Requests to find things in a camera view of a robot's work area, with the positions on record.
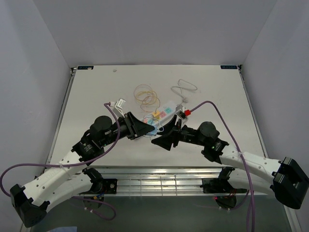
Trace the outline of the blue charger plug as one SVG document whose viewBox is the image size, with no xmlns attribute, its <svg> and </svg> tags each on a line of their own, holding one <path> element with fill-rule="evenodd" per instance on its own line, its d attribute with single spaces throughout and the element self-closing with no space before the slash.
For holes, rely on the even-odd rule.
<svg viewBox="0 0 309 232">
<path fill-rule="evenodd" d="M 148 136 L 156 136 L 157 135 L 157 128 L 155 128 L 153 131 L 147 133 Z"/>
</svg>

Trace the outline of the yellow charger plug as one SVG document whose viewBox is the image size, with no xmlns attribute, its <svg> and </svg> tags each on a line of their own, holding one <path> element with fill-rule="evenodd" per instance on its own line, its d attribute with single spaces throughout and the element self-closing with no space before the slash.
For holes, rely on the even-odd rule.
<svg viewBox="0 0 309 232">
<path fill-rule="evenodd" d="M 160 111 L 156 110 L 156 111 L 152 112 L 152 115 L 153 115 L 154 118 L 159 119 L 160 118 Z"/>
</svg>

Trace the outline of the white multicolour power strip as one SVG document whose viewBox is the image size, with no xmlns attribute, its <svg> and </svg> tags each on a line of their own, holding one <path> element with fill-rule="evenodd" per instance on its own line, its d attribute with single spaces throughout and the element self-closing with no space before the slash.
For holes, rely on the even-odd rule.
<svg viewBox="0 0 309 232">
<path fill-rule="evenodd" d="M 175 114 L 177 114 L 178 106 L 179 105 L 174 101 L 169 101 L 157 108 L 156 111 L 146 115 L 142 119 L 142 122 L 154 127 L 163 126 L 168 123 Z"/>
</svg>

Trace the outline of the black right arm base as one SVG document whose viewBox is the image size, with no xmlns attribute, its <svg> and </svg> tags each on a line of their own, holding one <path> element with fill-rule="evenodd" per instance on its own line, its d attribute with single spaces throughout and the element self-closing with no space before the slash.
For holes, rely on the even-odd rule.
<svg viewBox="0 0 309 232">
<path fill-rule="evenodd" d="M 231 210 L 236 207 L 237 193 L 246 192 L 246 190 L 241 188 L 233 188 L 227 180 L 220 178 L 214 178 L 211 180 L 203 178 L 200 187 L 202 188 L 203 193 L 223 194 L 215 196 L 214 199 L 218 206 L 225 210 Z"/>
</svg>

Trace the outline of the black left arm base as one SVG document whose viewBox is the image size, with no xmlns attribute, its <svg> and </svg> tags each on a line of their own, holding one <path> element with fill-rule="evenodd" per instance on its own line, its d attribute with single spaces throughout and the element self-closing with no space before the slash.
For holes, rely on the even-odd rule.
<svg viewBox="0 0 309 232">
<path fill-rule="evenodd" d="M 83 192 L 83 204 L 90 209 L 98 209 L 101 207 L 101 203 L 104 202 L 105 194 L 117 193 L 116 178 L 102 179 L 97 183 L 94 183 L 90 190 Z"/>
</svg>

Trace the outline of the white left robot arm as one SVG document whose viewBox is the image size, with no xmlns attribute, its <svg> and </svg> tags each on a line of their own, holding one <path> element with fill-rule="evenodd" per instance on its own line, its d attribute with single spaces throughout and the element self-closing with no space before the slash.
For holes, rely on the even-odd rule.
<svg viewBox="0 0 309 232">
<path fill-rule="evenodd" d="M 80 193 L 102 193 L 109 184 L 89 165 L 102 155 L 104 147 L 127 137 L 134 140 L 154 130 L 128 112 L 116 122 L 108 116 L 99 116 L 81 140 L 56 165 L 33 181 L 10 189 L 12 205 L 25 227 L 40 221 L 59 203 Z"/>
</svg>

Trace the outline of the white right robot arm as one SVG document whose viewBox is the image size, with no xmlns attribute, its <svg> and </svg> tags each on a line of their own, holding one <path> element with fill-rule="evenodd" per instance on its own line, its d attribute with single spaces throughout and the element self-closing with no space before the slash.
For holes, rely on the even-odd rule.
<svg viewBox="0 0 309 232">
<path fill-rule="evenodd" d="M 179 142 L 199 145 L 202 155 L 210 162 L 222 164 L 219 176 L 203 181 L 205 193 L 244 192 L 253 189 L 273 195 L 281 204 L 300 209 L 309 189 L 309 178 L 292 158 L 283 160 L 264 158 L 236 147 L 219 138 L 219 131 L 213 123 L 203 122 L 198 129 L 182 125 L 176 116 L 164 126 L 160 137 L 152 144 L 170 151 Z"/>
</svg>

